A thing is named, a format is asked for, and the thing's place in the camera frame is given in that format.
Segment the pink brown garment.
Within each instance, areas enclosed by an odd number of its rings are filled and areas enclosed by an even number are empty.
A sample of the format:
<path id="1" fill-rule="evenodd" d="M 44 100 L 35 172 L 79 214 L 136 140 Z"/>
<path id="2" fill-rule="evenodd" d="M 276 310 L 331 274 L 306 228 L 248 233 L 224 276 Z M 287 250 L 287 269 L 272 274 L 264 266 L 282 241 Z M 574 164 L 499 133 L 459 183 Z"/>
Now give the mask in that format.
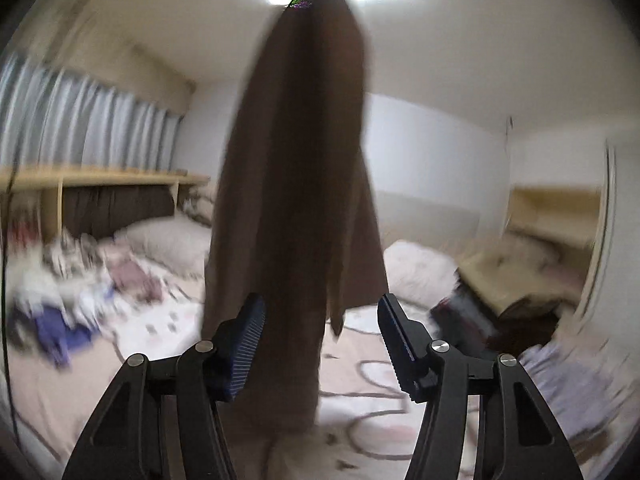
<path id="1" fill-rule="evenodd" d="M 326 332 L 387 292 L 361 146 L 366 49 L 346 0 L 292 0 L 262 44 L 217 182 L 202 332 L 262 297 L 231 409 L 261 434 L 314 424 Z"/>

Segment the dark folded clothes stack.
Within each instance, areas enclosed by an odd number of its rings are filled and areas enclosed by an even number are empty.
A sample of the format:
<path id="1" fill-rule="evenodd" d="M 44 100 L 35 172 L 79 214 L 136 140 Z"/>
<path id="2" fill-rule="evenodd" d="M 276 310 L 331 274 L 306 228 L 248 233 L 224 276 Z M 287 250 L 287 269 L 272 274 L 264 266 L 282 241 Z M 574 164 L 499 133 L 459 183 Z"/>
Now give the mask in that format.
<path id="1" fill-rule="evenodd" d="M 439 338 L 466 356 L 490 359 L 498 353 L 519 356 L 530 347 L 548 344 L 558 327 L 556 309 L 563 297 L 533 294 L 518 298 L 503 313 L 496 313 L 454 271 L 454 288 L 430 315 Z"/>

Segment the patterned crumpled clothes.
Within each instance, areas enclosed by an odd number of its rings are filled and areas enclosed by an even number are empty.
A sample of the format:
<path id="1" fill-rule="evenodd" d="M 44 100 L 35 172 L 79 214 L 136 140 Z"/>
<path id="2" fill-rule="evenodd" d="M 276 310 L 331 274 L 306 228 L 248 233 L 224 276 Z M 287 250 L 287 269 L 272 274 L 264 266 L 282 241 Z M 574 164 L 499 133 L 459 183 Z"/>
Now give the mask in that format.
<path id="1" fill-rule="evenodd" d="M 163 300 L 160 279 L 142 268 L 127 243 L 90 243 L 85 238 L 80 247 L 87 269 L 96 277 L 78 292 L 78 304 L 105 306 L 116 294 L 139 304 Z"/>

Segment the lavender folded garment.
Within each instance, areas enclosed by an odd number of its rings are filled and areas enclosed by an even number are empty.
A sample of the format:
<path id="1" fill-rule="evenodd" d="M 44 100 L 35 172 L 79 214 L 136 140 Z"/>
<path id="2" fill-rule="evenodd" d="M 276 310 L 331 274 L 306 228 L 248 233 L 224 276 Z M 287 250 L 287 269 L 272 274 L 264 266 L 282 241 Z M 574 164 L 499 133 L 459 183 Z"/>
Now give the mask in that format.
<path id="1" fill-rule="evenodd" d="M 609 374 L 573 360 L 556 341 L 530 347 L 518 359 L 574 451 L 606 435 L 618 412 Z"/>

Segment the purple garment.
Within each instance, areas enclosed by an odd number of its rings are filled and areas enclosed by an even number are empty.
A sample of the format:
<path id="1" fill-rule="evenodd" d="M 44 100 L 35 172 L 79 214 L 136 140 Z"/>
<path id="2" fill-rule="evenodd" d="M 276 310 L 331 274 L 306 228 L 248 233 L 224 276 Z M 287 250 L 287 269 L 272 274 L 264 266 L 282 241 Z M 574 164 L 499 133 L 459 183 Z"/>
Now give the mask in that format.
<path id="1" fill-rule="evenodd" d="M 35 314 L 15 310 L 12 321 L 35 337 L 44 356 L 57 368 L 70 367 L 72 353 L 92 344 L 94 333 L 89 327 L 69 326 L 63 312 L 48 304 Z"/>

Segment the white slatted door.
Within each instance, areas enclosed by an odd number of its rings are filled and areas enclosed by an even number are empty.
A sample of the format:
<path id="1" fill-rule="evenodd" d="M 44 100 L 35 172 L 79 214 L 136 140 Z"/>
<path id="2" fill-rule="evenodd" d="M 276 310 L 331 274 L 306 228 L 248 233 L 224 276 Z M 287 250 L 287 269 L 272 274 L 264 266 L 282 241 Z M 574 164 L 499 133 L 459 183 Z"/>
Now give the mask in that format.
<path id="1" fill-rule="evenodd" d="M 632 353 L 639 351 L 639 138 L 605 143 L 603 218 L 582 317 Z"/>

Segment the bear print bed sheet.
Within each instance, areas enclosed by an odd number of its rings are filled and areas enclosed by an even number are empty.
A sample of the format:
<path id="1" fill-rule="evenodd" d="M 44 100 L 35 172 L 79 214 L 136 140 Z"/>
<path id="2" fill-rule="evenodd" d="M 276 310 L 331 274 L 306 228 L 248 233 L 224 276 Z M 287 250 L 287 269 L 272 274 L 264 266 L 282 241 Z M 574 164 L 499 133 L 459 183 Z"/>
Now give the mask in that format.
<path id="1" fill-rule="evenodd" d="M 72 353 L 70 367 L 55 367 L 34 337 L 27 337 L 23 348 L 11 348 L 2 360 L 1 413 L 17 423 L 24 447 L 47 478 L 61 477 L 82 428 L 127 356 L 175 356 L 198 336 L 203 283 L 183 280 L 160 266 L 150 266 L 150 272 L 162 282 L 163 300 L 136 304 L 116 294 L 106 304 L 108 315 L 96 320 L 92 344 Z M 406 312 L 438 334 L 429 310 L 407 304 Z M 586 336 L 565 333 L 559 323 L 550 341 L 570 352 L 573 360 L 613 379 L 608 391 L 618 412 L 606 435 L 573 450 L 582 474 L 597 479 L 620 456 L 634 426 L 634 409 L 627 403 L 631 385 L 615 356 Z M 341 336 L 324 337 L 319 384 L 311 433 L 249 440 L 248 461 L 236 467 L 239 477 L 257 479 L 262 466 L 269 467 L 273 479 L 385 479 L 403 474 L 424 409 L 398 386 L 374 307 L 349 310 Z"/>

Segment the khaki folded garment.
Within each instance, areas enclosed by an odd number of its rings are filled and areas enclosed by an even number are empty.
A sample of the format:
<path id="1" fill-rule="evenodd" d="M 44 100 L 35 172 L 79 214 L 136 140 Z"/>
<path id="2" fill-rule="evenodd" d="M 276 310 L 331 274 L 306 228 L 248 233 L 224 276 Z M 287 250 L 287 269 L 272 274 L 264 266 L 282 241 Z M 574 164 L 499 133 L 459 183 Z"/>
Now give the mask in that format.
<path id="1" fill-rule="evenodd" d="M 558 248 L 526 236 L 471 240 L 454 257 L 462 282 L 497 317 L 536 318 L 577 307 L 584 280 Z"/>

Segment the grey quilted pillow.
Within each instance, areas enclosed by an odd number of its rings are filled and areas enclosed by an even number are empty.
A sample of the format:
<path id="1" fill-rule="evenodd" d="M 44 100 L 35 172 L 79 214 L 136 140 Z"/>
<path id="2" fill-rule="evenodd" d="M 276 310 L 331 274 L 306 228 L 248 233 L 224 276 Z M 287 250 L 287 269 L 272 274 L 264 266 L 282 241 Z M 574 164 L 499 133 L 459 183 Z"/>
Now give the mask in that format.
<path id="1" fill-rule="evenodd" d="M 136 222 L 114 240 L 183 278 L 204 278 L 212 229 L 184 214 Z"/>

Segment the cream white garment pile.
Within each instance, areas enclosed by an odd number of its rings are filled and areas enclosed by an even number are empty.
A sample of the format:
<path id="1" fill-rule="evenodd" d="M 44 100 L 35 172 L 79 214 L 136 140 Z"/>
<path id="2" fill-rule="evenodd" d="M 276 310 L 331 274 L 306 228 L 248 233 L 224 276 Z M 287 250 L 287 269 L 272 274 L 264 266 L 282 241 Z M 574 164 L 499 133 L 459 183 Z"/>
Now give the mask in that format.
<path id="1" fill-rule="evenodd" d="M 101 275 L 103 259 L 90 235 L 73 237 L 68 229 L 18 265 L 10 279 L 13 307 L 26 318 L 40 318 L 47 309 L 73 326 L 76 296 Z"/>

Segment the small fluffy white pillow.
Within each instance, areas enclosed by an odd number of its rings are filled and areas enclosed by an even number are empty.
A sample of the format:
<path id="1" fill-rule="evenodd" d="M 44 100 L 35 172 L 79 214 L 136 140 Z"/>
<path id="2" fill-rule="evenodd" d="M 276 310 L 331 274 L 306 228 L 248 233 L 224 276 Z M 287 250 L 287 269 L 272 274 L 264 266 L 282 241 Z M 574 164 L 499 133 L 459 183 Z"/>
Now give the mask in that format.
<path id="1" fill-rule="evenodd" d="M 443 252 L 398 240 L 383 257 L 390 292 L 410 304 L 431 309 L 458 287 L 457 263 Z"/>

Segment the folded beige blanket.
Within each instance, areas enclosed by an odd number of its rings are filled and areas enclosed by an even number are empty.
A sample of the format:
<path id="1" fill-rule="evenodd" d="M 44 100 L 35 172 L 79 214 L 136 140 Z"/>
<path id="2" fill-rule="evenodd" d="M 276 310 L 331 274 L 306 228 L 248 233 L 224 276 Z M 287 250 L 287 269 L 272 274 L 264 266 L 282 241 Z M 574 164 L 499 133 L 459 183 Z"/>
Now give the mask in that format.
<path id="1" fill-rule="evenodd" d="M 192 220 L 212 226 L 216 196 L 216 183 L 191 186 L 182 200 L 181 210 Z"/>

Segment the wooden corner shelf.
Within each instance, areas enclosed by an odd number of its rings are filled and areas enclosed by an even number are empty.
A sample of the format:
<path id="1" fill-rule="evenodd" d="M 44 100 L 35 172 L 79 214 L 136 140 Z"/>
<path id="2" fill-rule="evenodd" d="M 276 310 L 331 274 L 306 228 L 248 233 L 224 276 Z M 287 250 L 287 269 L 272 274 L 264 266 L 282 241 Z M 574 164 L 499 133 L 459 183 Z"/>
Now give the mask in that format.
<path id="1" fill-rule="evenodd" d="M 592 252 L 599 232 L 601 197 L 598 188 L 514 186 L 506 230 L 573 252 Z"/>

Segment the wooden side shelf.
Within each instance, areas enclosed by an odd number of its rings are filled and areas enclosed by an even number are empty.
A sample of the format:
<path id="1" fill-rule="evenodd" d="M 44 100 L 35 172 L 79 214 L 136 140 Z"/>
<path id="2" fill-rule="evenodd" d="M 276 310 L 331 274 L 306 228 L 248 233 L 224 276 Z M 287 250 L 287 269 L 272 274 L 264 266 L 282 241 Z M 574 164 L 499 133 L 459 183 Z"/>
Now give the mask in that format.
<path id="1" fill-rule="evenodd" d="M 110 237 L 134 223 L 173 216 L 209 177 L 186 170 L 91 166 L 1 169 L 1 239 L 15 247 L 74 237 Z"/>

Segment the pale blue curtain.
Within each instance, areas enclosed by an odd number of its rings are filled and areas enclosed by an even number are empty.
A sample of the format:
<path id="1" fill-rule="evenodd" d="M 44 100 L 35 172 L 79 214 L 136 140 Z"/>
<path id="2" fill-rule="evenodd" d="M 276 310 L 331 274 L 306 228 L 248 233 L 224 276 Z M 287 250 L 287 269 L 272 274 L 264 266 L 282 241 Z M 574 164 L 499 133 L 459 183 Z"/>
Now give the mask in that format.
<path id="1" fill-rule="evenodd" d="M 1 165 L 167 170 L 181 116 L 17 53 L 1 65 Z"/>

